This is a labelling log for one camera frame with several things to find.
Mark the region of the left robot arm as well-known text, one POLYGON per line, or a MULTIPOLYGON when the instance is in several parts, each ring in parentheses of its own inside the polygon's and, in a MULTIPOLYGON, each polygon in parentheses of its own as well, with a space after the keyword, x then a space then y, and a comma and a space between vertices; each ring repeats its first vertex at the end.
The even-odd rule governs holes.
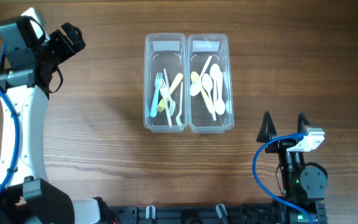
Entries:
POLYGON ((47 34, 30 16, 0 22, 0 223, 115 223, 100 197, 74 201, 47 179, 44 121, 59 65, 85 48, 79 28, 47 34))

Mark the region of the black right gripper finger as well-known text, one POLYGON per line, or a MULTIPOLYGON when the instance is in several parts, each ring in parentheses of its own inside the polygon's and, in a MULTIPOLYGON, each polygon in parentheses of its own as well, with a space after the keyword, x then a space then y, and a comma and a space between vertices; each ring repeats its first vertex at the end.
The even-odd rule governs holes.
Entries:
POLYGON ((298 115, 298 124, 297 124, 297 132, 303 133, 307 126, 310 125, 310 122, 307 120, 306 116, 303 113, 298 115))
POLYGON ((262 125, 257 135, 257 142, 269 142, 273 138, 277 137, 277 131, 275 129, 272 117, 268 111, 264 113, 262 125))

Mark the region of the light blue wide-handle fork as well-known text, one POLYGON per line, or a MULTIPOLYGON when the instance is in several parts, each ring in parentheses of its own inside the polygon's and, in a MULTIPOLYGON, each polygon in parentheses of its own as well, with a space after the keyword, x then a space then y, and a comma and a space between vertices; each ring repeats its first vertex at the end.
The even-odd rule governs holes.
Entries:
POLYGON ((151 108, 150 108, 150 117, 151 118, 154 118, 157 115, 158 94, 159 94, 159 90, 160 90, 161 79, 162 79, 162 73, 157 72, 157 75, 155 77, 155 91, 154 91, 154 96, 153 96, 153 100, 152 100, 152 104, 151 104, 151 108))

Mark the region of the white spoon with long handle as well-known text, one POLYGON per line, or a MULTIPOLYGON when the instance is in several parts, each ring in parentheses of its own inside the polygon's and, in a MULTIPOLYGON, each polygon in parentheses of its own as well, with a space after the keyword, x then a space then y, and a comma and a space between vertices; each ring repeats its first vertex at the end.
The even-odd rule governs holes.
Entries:
POLYGON ((210 56, 207 58, 207 60, 206 60, 206 62, 205 62, 205 64, 204 64, 204 66, 203 66, 203 68, 202 68, 200 77, 197 78, 195 81, 192 82, 192 84, 191 84, 191 86, 190 86, 190 95, 191 95, 191 96, 196 96, 196 95, 201 91, 201 88, 202 88, 202 81, 201 81, 201 79, 202 79, 203 75, 205 74, 205 71, 206 71, 208 65, 210 64, 211 59, 212 59, 212 56, 210 55, 210 56))

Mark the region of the cream wide-handle fork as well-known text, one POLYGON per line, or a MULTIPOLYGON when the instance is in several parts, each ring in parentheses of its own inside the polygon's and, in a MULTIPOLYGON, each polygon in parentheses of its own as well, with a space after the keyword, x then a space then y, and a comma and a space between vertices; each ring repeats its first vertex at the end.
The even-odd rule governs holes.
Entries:
MULTIPOLYGON (((171 86, 170 86, 170 94, 173 94, 173 91, 175 90, 175 88, 180 84, 181 80, 183 79, 183 74, 182 73, 178 73, 176 75, 176 77, 174 78, 171 86)), ((165 109, 165 103, 163 100, 160 100, 158 106, 157 106, 157 111, 159 113, 161 113, 163 110, 165 109)))

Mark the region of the white slim fork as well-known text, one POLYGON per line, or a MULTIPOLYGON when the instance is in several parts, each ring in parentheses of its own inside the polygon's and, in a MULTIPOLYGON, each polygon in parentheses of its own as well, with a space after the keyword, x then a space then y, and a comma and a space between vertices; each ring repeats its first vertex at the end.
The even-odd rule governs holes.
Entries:
POLYGON ((171 120, 171 115, 170 115, 170 109, 168 107, 168 87, 165 83, 164 80, 160 80, 160 92, 162 94, 164 103, 165 103, 165 113, 166 113, 166 117, 167 117, 167 122, 169 126, 172 126, 172 120, 171 120))

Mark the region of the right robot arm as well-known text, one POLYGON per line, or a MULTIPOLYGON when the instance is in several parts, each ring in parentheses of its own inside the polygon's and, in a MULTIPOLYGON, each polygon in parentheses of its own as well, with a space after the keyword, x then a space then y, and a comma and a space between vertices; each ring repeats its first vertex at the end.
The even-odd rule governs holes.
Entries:
POLYGON ((257 209, 263 223, 322 223, 326 220, 320 201, 324 200, 328 172, 323 166, 304 160, 305 153, 321 145, 324 135, 322 128, 310 125, 306 116, 300 113, 297 131, 279 136, 270 113, 264 113, 256 139, 262 146, 252 161, 256 183, 273 199, 272 203, 257 209), (278 155, 276 170, 280 171, 282 178, 280 197, 266 188, 257 175, 257 159, 262 151, 278 155))

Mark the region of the yellow plastic spoon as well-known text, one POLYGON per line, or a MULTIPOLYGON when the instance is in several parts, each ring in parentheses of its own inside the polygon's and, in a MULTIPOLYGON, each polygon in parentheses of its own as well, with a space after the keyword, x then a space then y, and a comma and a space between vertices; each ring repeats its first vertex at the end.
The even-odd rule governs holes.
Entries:
MULTIPOLYGON (((200 78, 200 76, 198 75, 197 72, 191 72, 191 81, 194 83, 195 81, 197 81, 200 78)), ((209 97, 207 95, 207 93, 205 92, 204 88, 201 86, 201 90, 200 90, 203 100, 205 102, 205 105, 209 111, 209 113, 213 113, 213 105, 211 104, 211 102, 209 101, 209 97)))

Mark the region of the white bent thin fork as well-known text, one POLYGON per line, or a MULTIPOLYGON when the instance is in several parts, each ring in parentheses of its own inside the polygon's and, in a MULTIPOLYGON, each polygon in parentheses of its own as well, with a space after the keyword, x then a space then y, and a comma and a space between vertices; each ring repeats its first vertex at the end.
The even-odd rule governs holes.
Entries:
POLYGON ((182 115, 182 106, 183 106, 183 83, 180 84, 180 103, 179 103, 179 111, 175 118, 177 125, 181 126, 183 123, 181 121, 181 115, 182 115))

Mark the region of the white wide-handle spoon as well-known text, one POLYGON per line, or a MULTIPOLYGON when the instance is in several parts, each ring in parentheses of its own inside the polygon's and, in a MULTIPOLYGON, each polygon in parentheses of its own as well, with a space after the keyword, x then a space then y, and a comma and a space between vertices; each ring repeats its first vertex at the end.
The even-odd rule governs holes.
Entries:
POLYGON ((223 73, 217 73, 217 101, 215 104, 215 110, 218 115, 223 115, 226 109, 225 102, 223 101, 223 73))

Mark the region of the white plastic spoon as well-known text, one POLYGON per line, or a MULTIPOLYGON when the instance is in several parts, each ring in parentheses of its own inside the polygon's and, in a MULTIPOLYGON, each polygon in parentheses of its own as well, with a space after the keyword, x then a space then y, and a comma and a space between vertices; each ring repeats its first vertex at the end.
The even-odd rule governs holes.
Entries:
POLYGON ((214 110, 213 99, 211 96, 211 90, 213 89, 213 81, 207 73, 205 73, 202 77, 202 86, 208 94, 209 112, 212 114, 213 120, 216 121, 216 112, 214 110))
POLYGON ((214 63, 210 68, 210 76, 213 79, 213 104, 217 114, 220 114, 220 105, 218 102, 218 72, 220 71, 219 65, 214 63))

